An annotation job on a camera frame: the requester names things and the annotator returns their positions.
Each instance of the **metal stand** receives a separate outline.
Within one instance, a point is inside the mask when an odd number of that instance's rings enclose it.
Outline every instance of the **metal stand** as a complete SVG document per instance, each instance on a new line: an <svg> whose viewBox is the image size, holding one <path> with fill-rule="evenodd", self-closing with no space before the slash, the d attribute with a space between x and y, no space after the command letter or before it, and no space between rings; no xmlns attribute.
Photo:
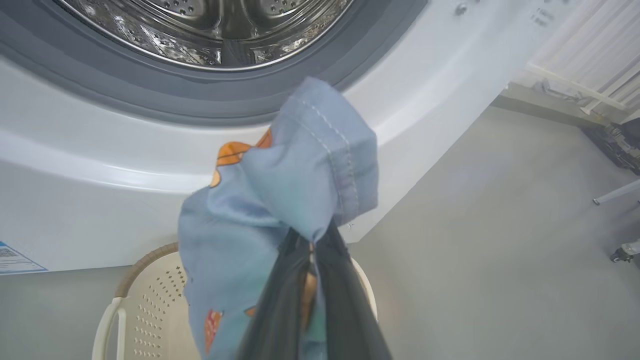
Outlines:
<svg viewBox="0 0 640 360"><path fill-rule="evenodd" d="M619 189L613 190L612 192L603 195L601 197L595 198L593 199L593 202L596 205L600 205L601 203L605 202L605 201L609 201L613 198L619 197L621 195L625 195L626 193L630 193L634 190L638 190L640 189L640 180L636 180L633 183L630 183L628 185L622 186Z"/></svg>

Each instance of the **denim-like cloth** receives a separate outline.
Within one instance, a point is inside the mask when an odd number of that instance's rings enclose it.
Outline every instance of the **denim-like cloth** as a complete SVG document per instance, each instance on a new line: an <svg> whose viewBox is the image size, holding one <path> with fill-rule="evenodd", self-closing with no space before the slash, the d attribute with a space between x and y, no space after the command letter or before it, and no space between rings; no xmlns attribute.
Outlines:
<svg viewBox="0 0 640 360"><path fill-rule="evenodd" d="M290 227L317 241L377 206L376 135L340 93L306 79L251 146L224 145L210 186L182 206L189 324L203 359L233 360ZM305 359L326 358L321 291Z"/></svg>

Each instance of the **washing machine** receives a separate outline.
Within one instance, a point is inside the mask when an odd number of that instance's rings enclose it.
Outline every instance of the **washing machine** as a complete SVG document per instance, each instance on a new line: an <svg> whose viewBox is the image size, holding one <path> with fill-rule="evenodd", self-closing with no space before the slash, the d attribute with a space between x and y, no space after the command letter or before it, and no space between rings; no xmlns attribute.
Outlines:
<svg viewBox="0 0 640 360"><path fill-rule="evenodd" d="M218 148L255 143L307 76L378 135L380 205L341 229L359 241L577 3L3 1L0 245L16 262L0 272L130 265L175 241Z"/></svg>

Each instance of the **orange print pattern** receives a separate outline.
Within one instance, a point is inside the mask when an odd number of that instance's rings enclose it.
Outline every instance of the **orange print pattern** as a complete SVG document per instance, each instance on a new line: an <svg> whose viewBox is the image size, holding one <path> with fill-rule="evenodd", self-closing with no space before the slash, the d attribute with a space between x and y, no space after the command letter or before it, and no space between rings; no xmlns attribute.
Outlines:
<svg viewBox="0 0 640 360"><path fill-rule="evenodd" d="M268 129L267 132L264 133L260 141L255 144L255 147L257 147L258 149L266 149L271 146L272 141L273 138L271 137L271 129ZM209 186L215 188L218 184L220 184L220 181L222 180L217 167L239 163L240 160L242 160L243 155L251 148L251 145L243 142L228 142L225 145L222 145L222 147L218 151L216 170L213 172L213 179L211 180L211 184L209 184Z"/></svg>
<svg viewBox="0 0 640 360"><path fill-rule="evenodd" d="M213 344L213 339L216 337L218 326L220 326L220 319L222 319L223 315L224 312L219 313L213 310L209 310L207 314L207 319L204 322L204 341L207 354L209 353L211 344Z"/></svg>
<svg viewBox="0 0 640 360"><path fill-rule="evenodd" d="M244 313L249 316L250 318L253 317L253 314L255 314L255 306L248 308L247 310L244 310Z"/></svg>

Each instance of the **gray floor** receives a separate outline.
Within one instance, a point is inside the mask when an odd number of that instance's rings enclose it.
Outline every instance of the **gray floor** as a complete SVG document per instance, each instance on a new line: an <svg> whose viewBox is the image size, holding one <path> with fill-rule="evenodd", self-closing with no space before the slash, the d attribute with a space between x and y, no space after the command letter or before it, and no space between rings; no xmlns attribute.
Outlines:
<svg viewBox="0 0 640 360"><path fill-rule="evenodd" d="M638 359L636 178L574 127L489 108L352 253L396 360ZM0 359L86 360L125 268L0 277Z"/></svg>

